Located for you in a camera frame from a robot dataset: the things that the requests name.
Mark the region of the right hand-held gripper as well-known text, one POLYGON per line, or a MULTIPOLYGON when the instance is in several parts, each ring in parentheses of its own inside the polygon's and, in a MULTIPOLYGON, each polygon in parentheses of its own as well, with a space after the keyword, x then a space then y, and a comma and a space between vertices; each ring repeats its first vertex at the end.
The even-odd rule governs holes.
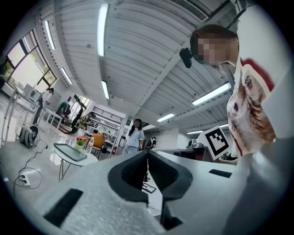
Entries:
POLYGON ((188 149, 204 148, 203 161, 215 161, 229 150, 229 143, 219 125, 205 130, 196 139, 190 139, 188 149))

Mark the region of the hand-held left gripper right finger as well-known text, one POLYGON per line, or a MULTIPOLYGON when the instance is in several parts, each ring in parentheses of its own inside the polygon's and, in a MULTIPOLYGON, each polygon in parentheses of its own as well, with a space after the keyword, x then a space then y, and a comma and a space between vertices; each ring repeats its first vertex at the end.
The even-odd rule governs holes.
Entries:
POLYGON ((150 151, 148 170, 162 194, 156 235, 225 235, 236 166, 150 151))

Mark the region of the round white table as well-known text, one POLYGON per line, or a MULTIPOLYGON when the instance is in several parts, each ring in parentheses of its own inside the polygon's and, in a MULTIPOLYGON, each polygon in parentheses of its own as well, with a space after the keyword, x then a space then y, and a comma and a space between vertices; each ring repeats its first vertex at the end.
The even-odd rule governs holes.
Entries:
POLYGON ((79 161, 79 162, 76 162, 76 161, 71 160, 70 158, 68 158, 64 154, 62 154, 55 147, 54 147, 54 151, 61 158, 61 165, 60 165, 60 169, 59 169, 58 181, 61 181, 64 179, 64 176, 71 165, 83 167, 83 166, 98 162, 98 159, 92 154, 87 155, 86 159, 79 161))

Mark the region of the person's white cat-print shirt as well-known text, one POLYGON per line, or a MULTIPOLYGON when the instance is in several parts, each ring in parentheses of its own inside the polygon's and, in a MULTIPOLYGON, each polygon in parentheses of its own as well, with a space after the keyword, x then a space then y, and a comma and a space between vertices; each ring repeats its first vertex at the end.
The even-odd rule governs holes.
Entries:
POLYGON ((254 4, 237 24, 239 55, 227 104, 237 157, 294 136, 294 54, 274 21, 254 4))

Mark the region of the clear water bottle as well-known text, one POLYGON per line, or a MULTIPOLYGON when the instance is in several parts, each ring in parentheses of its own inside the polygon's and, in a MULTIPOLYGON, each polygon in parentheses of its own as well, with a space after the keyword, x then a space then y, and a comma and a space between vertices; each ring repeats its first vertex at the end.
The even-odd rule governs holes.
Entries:
POLYGON ((88 141, 87 147, 86 147, 86 154, 89 155, 91 154, 91 150, 94 144, 94 137, 91 137, 88 141))

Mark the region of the orange chair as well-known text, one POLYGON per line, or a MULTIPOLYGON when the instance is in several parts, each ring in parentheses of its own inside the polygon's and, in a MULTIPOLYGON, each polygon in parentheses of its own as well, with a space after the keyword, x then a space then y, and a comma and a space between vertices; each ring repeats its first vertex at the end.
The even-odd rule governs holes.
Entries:
POLYGON ((94 155, 96 155, 96 152, 98 152, 98 159, 100 156, 100 153, 103 149, 103 144, 104 144, 104 140, 105 140, 105 136, 103 134, 93 134, 93 147, 92 149, 94 149, 95 153, 94 155))

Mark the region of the red flowers in white pot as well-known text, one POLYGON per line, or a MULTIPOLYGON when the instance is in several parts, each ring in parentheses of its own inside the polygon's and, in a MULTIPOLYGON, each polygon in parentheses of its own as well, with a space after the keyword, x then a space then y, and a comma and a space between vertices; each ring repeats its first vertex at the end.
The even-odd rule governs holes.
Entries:
POLYGON ((89 142, 89 138, 85 136, 78 136, 76 137, 76 143, 74 145, 74 148, 78 151, 81 151, 85 147, 87 147, 87 144, 89 142))

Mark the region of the white storage shelf rack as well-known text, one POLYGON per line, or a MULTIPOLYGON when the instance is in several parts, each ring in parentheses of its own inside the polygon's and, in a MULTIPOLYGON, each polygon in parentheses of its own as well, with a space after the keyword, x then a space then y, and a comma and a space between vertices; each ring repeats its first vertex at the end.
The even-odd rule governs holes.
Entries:
POLYGON ((104 134, 108 148, 112 148, 119 133, 123 117, 107 112, 96 106, 92 108, 94 117, 91 118, 98 133, 104 134))

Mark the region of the white power strip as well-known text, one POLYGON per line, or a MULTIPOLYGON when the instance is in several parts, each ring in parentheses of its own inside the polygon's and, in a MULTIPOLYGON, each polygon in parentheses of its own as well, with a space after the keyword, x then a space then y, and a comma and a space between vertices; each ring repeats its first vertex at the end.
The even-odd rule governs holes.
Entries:
POLYGON ((31 184, 30 184, 29 179, 26 174, 20 175, 19 179, 23 183, 24 187, 27 187, 27 188, 31 187, 31 184))

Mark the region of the white metal-leg table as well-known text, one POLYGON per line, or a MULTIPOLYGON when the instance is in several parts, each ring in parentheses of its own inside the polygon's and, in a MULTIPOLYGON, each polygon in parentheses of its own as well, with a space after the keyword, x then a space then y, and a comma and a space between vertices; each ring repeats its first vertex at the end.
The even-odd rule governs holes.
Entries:
POLYGON ((54 119, 55 118, 59 119, 58 125, 57 125, 56 130, 55 130, 55 134, 57 134, 57 130, 59 129, 60 124, 62 122, 62 117, 57 115, 55 112, 51 111, 48 108, 45 108, 44 111, 48 114, 47 119, 46 119, 46 125, 47 125, 48 130, 51 130, 51 126, 52 126, 52 124, 54 122, 54 119))
POLYGON ((28 97, 25 96, 24 92, 16 87, 10 96, 9 103, 4 115, 4 124, 7 123, 6 127, 6 138, 8 137, 9 129, 10 129, 10 124, 11 124, 11 118, 14 113, 14 109, 16 108, 16 105, 20 105, 21 108, 23 108, 26 113, 25 113, 25 118, 23 121, 23 126, 26 124, 26 120, 28 117, 28 113, 31 112, 33 113, 33 117, 30 123, 30 126, 33 126, 33 121, 36 116, 37 110, 40 107, 36 102, 32 101, 28 97))

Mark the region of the grey backpack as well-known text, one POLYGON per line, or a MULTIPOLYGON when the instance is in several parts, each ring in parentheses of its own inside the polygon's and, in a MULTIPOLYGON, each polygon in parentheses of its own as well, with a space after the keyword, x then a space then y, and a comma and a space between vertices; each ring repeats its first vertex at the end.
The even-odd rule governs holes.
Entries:
POLYGON ((31 128, 28 128, 28 127, 21 128, 21 131, 19 134, 20 143, 24 144, 27 148, 31 148, 34 145, 34 139, 35 139, 35 135, 31 128))

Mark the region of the green hanging jacket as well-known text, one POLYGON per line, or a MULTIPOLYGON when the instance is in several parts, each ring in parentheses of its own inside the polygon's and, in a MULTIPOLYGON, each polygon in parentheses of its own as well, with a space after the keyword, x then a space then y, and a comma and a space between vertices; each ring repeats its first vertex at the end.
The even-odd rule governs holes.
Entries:
POLYGON ((57 109, 56 114, 61 115, 68 115, 70 112, 70 105, 67 102, 63 102, 57 109))

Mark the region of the white microwave oven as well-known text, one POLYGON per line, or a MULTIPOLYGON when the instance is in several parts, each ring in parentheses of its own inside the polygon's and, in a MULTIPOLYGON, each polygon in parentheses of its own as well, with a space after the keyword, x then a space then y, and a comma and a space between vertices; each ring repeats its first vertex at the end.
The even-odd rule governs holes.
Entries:
POLYGON ((40 92, 38 92, 36 89, 32 89, 28 94, 28 98, 36 103, 40 98, 40 92))

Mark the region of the ceiling air vent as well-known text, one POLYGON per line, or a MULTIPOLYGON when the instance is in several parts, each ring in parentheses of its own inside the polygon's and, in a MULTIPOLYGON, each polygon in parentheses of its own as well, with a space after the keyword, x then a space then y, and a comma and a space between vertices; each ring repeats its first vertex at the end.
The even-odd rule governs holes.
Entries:
POLYGON ((185 10, 187 10, 188 12, 196 16, 196 18, 201 22, 204 22, 209 18, 207 14, 205 14, 202 10, 200 10, 198 7, 196 7, 195 5, 193 5, 187 0, 170 0, 170 1, 179 5, 180 7, 184 8, 185 10))

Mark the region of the black picture frame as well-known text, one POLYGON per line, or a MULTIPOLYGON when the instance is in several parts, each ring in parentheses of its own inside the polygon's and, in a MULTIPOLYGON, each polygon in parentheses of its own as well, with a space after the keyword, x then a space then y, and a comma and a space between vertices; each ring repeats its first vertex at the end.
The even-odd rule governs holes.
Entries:
POLYGON ((143 189, 144 191, 150 193, 150 194, 152 194, 152 193, 156 190, 155 187, 153 187, 153 186, 151 186, 151 185, 149 185, 149 184, 147 184, 147 183, 143 183, 143 185, 142 185, 142 189, 143 189))

